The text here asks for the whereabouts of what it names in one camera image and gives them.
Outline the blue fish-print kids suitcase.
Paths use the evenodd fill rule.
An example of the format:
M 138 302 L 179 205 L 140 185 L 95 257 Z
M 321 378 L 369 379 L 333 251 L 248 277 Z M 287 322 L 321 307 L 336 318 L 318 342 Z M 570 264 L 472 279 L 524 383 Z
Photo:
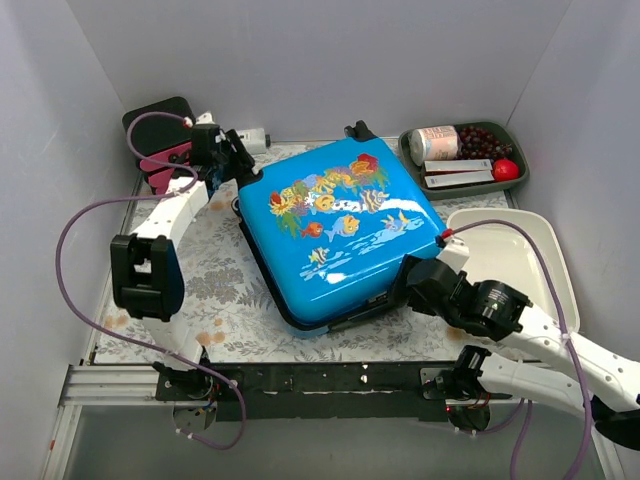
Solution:
M 398 304 L 407 257 L 436 257 L 445 225 L 362 120 L 345 138 L 238 179 L 240 227 L 283 320 L 322 335 Z

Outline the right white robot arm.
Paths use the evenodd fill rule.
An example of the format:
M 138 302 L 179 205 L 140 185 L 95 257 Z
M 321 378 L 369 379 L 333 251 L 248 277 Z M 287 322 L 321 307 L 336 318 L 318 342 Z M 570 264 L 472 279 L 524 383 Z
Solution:
M 470 283 L 439 259 L 406 256 L 393 294 L 422 314 L 543 362 L 520 365 L 485 347 L 466 345 L 453 368 L 427 381 L 440 398 L 521 396 L 568 413 L 585 414 L 615 444 L 639 447 L 639 364 L 589 339 L 563 332 L 523 293 L 497 280 Z

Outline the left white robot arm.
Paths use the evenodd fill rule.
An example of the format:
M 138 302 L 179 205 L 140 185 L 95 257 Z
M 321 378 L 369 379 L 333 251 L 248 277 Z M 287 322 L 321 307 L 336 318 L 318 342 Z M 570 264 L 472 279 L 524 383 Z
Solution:
M 165 368 L 182 371 L 178 387 L 193 400 L 205 398 L 213 386 L 211 373 L 198 366 L 203 346 L 180 310 L 185 282 L 177 250 L 187 229 L 219 187 L 229 181 L 257 177 L 255 162 L 235 130 L 214 123 L 191 127 L 191 147 L 149 216 L 128 235 L 110 244 L 114 303 L 141 321 L 161 350 Z

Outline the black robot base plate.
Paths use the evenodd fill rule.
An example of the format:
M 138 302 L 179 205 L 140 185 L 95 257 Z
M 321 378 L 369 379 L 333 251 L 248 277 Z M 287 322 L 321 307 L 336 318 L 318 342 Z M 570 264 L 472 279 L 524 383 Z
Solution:
M 445 421 L 445 400 L 427 382 L 452 361 L 222 363 L 179 371 L 156 361 L 155 399 L 210 404 L 220 422 L 249 420 L 411 418 Z

